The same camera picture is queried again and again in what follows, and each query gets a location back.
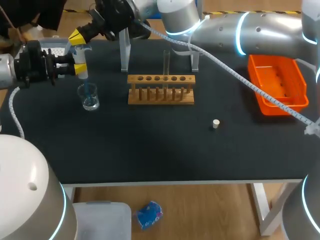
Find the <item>black table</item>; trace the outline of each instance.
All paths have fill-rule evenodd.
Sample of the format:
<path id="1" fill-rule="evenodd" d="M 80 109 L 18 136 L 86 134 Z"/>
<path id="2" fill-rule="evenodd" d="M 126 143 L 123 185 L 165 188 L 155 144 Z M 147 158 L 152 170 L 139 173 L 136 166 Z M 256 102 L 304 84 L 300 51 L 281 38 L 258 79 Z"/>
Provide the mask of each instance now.
<path id="1" fill-rule="evenodd" d="M 98 86 L 100 108 L 85 111 L 81 83 L 66 77 L 52 87 L 32 84 L 14 99 L 26 140 L 46 157 L 63 184 L 302 179 L 320 158 L 319 139 L 304 135 L 293 117 L 263 116 L 254 93 L 201 56 L 195 105 L 128 105 L 127 75 L 120 72 L 118 42 L 92 41 L 89 80 Z M 159 74 L 163 40 L 131 43 L 129 74 Z M 248 59 L 217 55 L 248 78 Z M 306 117 L 318 119 L 314 73 L 307 82 Z M 171 53 L 170 74 L 192 74 L 189 57 Z M 8 98 L 0 111 L 2 133 L 18 136 Z M 214 119 L 218 129 L 211 128 Z"/>

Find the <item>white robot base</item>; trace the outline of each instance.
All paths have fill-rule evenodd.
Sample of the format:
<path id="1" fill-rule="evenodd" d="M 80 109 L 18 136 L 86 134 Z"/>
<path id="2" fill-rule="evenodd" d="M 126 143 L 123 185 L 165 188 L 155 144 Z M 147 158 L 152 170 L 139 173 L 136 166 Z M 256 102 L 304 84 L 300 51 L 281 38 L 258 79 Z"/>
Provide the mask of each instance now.
<path id="1" fill-rule="evenodd" d="M 0 135 L 1 240 L 131 239 L 124 203 L 75 203 L 30 142 Z"/>

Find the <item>orange tray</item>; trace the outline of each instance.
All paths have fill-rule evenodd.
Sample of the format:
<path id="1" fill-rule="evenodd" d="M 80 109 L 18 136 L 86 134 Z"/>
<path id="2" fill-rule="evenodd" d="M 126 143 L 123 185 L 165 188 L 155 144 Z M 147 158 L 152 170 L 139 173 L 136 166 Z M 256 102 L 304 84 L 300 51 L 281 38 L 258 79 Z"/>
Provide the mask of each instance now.
<path id="1" fill-rule="evenodd" d="M 254 85 L 286 106 L 297 112 L 308 106 L 307 84 L 295 60 L 283 56 L 250 55 L 248 71 Z M 264 115 L 289 115 L 258 93 L 255 96 Z"/>

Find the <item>small white cylinder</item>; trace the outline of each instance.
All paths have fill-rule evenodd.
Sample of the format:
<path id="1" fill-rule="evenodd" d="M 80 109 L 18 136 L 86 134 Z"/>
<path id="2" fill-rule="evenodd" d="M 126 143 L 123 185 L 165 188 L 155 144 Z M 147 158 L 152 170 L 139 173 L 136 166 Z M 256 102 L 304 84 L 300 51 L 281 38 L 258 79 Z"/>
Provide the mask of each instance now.
<path id="1" fill-rule="evenodd" d="M 220 121 L 218 119 L 215 119 L 215 120 L 213 120 L 213 125 L 212 126 L 213 126 L 214 129 L 217 129 L 219 124 L 220 124 Z"/>

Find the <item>white table leg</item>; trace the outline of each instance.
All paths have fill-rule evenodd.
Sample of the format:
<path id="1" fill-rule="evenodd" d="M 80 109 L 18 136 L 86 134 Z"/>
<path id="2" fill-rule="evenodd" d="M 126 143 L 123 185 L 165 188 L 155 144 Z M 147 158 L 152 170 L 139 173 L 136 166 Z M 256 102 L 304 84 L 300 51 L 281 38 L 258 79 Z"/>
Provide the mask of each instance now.
<path id="1" fill-rule="evenodd" d="M 65 193 L 67 194 L 67 196 L 69 197 L 69 199 L 71 200 L 71 203 L 74 202 L 74 198 L 75 198 L 75 192 L 76 192 L 76 188 L 75 187 L 65 187 L 63 186 Z"/>
<path id="2" fill-rule="evenodd" d="M 282 207 L 292 190 L 298 183 L 287 183 L 278 194 L 277 201 L 269 209 L 269 204 L 262 183 L 251 183 L 254 203 L 259 218 L 261 236 L 270 236 L 274 233 L 282 221 Z"/>

